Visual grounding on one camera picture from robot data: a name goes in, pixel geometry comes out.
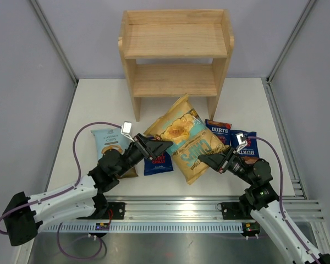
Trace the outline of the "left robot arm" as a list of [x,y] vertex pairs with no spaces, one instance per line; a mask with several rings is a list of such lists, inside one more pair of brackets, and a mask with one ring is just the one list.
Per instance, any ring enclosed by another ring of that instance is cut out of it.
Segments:
[[154,160],[173,143],[137,134],[120,153],[107,150],[97,166],[70,183],[49,192],[27,196],[19,192],[6,206],[2,217],[11,246],[32,240],[44,229],[77,218],[103,218],[108,212],[104,194],[119,184],[119,178],[144,159]]

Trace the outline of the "light blue cassava chips bag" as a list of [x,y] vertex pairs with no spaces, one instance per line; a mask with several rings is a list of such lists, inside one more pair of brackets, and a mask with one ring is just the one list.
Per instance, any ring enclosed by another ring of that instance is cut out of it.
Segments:
[[130,140],[121,134],[120,128],[96,129],[95,138],[98,166],[105,173],[113,173],[117,179],[138,177],[134,167],[126,165],[123,154]]

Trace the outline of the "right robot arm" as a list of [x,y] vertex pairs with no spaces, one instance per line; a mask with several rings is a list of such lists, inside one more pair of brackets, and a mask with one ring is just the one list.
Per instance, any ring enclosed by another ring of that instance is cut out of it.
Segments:
[[282,198],[270,181],[270,164],[258,159],[247,164],[235,149],[200,155],[198,159],[218,173],[231,172],[250,185],[239,197],[239,213],[253,218],[274,242],[286,263],[330,263],[330,254],[323,254],[288,215]]

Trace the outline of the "tan kettle chips bag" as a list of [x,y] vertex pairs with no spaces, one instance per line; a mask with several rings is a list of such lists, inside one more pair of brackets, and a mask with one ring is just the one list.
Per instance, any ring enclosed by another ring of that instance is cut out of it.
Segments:
[[167,152],[189,185],[208,170],[208,165],[198,159],[200,155],[220,153],[229,147],[205,126],[187,94],[158,118],[145,135],[173,143]]

